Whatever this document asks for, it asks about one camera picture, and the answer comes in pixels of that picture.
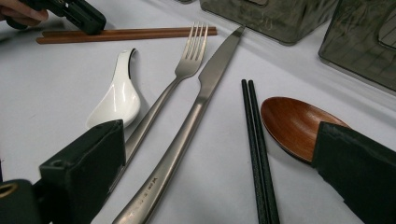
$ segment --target white tabletop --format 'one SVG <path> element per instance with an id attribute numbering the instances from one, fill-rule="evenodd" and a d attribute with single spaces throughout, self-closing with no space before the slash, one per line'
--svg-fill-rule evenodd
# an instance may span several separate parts
<path id="1" fill-rule="evenodd" d="M 92 4 L 107 29 L 191 26 L 206 21 L 203 64 L 239 25 L 202 11 L 199 1 L 107 1 Z M 175 78 L 186 38 L 38 45 L 43 29 L 75 29 L 51 14 L 38 29 L 18 32 L 0 22 L 0 158 L 5 180 L 35 183 L 38 166 L 87 131 L 105 95 L 117 56 L 138 50 L 133 82 L 142 109 L 125 137 Z M 396 148 L 396 97 L 322 63 L 318 50 L 328 23 L 285 47 L 249 29 L 243 34 L 183 161 L 150 223 L 258 223 L 241 79 L 255 82 L 258 100 L 288 96 L 326 110 L 350 127 Z M 111 223 L 173 140 L 198 93 L 198 76 L 181 82 L 127 172 L 92 223 Z M 358 224 L 339 194 L 310 166 L 285 153 L 265 133 L 281 223 Z"/>

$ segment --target table knife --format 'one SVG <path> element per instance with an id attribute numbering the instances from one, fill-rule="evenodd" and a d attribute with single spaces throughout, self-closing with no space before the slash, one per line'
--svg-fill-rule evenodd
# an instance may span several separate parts
<path id="1" fill-rule="evenodd" d="M 244 29 L 245 26 L 241 26 L 228 36 L 208 61 L 199 76 L 201 89 L 175 139 L 140 190 L 116 217 L 114 224 L 148 221 L 190 144 Z"/>

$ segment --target brown wooden spoon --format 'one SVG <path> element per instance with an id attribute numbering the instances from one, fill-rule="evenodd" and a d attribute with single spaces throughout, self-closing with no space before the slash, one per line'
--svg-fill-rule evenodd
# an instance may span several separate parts
<path id="1" fill-rule="evenodd" d="M 262 103 L 262 122 L 292 157 L 311 163 L 321 121 L 348 127 L 343 121 L 305 102 L 272 97 Z"/>

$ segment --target transparent gray container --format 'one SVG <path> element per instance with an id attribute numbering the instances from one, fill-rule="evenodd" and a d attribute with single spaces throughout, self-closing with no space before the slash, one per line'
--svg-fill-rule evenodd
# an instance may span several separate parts
<path id="1" fill-rule="evenodd" d="M 340 0 L 318 54 L 328 65 L 396 95 L 396 1 Z"/>
<path id="2" fill-rule="evenodd" d="M 294 45 L 332 17 L 337 0 L 200 0 L 202 10 Z"/>

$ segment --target white spoon bowl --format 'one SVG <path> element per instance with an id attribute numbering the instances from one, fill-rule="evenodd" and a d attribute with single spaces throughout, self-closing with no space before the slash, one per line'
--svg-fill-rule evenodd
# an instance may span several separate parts
<path id="1" fill-rule="evenodd" d="M 88 117 L 88 128 L 114 119 L 122 119 L 125 128 L 136 118 L 140 110 L 140 98 L 129 73 L 129 62 L 135 52 L 136 49 L 129 49 L 119 54 L 110 88 Z"/>

